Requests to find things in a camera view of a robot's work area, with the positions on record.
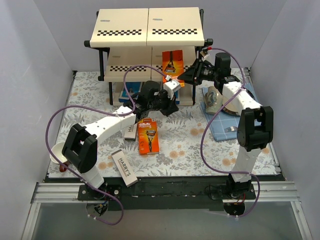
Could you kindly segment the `blue razor box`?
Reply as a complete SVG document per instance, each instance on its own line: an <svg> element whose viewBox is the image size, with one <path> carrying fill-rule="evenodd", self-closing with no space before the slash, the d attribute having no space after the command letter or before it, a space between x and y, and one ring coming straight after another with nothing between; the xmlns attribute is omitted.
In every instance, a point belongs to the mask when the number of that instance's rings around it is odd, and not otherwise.
<svg viewBox="0 0 320 240"><path fill-rule="evenodd" d="M126 87L129 92L129 95L132 96L134 94L139 93L141 91L142 85L142 82L126 82ZM120 103L125 103L126 101L129 101L129 97L124 86L122 86L121 88L118 100Z"/></svg>
<svg viewBox="0 0 320 240"><path fill-rule="evenodd" d="M172 95L172 99L174 100L175 104L176 105L179 105L180 104L180 87L176 87L174 90L173 90L173 95Z"/></svg>

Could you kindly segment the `orange Gillette razor pack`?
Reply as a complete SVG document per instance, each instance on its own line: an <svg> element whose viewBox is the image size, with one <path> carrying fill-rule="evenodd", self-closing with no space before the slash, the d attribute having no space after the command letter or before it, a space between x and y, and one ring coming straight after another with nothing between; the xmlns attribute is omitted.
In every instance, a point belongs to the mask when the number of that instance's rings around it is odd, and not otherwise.
<svg viewBox="0 0 320 240"><path fill-rule="evenodd" d="M157 122L152 118L144 118L137 123L138 146L140 155L159 153Z"/></svg>
<svg viewBox="0 0 320 240"><path fill-rule="evenodd" d="M169 75L172 80L177 80L182 88L185 87L185 82L178 80L178 77L184 73L182 50L162 52L162 72Z"/></svg>

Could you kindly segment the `white harry's box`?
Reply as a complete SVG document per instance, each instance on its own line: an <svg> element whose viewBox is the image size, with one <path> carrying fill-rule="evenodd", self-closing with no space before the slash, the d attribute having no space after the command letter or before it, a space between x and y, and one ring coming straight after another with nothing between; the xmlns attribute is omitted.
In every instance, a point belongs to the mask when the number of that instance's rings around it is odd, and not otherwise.
<svg viewBox="0 0 320 240"><path fill-rule="evenodd" d="M128 126L124 131L124 139L126 141L135 141L137 136L137 124Z"/></svg>
<svg viewBox="0 0 320 240"><path fill-rule="evenodd" d="M118 171L120 172L120 175L125 185L127 187L130 187L133 184L135 184L138 181L138 178L136 177L124 152L121 149L119 149L116 152L112 153L111 156L115 165L118 168Z"/></svg>

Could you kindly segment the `white Harry's box front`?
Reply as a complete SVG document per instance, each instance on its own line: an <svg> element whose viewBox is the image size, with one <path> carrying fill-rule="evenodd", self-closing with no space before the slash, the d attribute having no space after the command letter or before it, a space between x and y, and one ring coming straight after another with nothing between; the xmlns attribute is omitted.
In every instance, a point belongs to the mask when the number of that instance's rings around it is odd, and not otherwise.
<svg viewBox="0 0 320 240"><path fill-rule="evenodd" d="M111 156L115 165L118 168L118 171L120 172L120 175L125 185L127 187L130 187L133 184L135 184L138 181L138 178L136 177L124 152L121 149L119 149L116 152L112 153Z"/></svg>

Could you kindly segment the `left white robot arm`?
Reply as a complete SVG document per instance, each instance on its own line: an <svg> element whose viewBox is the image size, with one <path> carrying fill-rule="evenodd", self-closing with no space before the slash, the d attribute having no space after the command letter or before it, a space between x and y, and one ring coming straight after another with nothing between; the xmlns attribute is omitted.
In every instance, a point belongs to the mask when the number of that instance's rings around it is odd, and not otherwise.
<svg viewBox="0 0 320 240"><path fill-rule="evenodd" d="M175 92L180 88L177 80L167 81L163 88L155 81L147 81L133 102L124 103L111 116L85 126L77 123L71 127L61 153L90 185L89 194L95 200L103 199L107 193L96 167L98 146L121 129L146 118L149 112L159 111L169 116L178 111Z"/></svg>

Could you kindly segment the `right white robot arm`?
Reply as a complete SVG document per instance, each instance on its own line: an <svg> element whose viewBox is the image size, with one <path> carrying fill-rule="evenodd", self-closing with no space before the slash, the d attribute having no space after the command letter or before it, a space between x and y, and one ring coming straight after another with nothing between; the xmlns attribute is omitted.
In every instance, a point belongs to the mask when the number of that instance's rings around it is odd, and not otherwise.
<svg viewBox="0 0 320 240"><path fill-rule="evenodd" d="M214 87L227 98L239 113L237 141L239 152L236 163L228 174L225 193L237 199L250 190L252 171L261 151L273 140L274 111L270 106L262 106L245 89L245 80L231 74L233 56L227 52L215 55L215 62L196 58L193 64L178 78L187 84L201 85L204 80L214 83Z"/></svg>

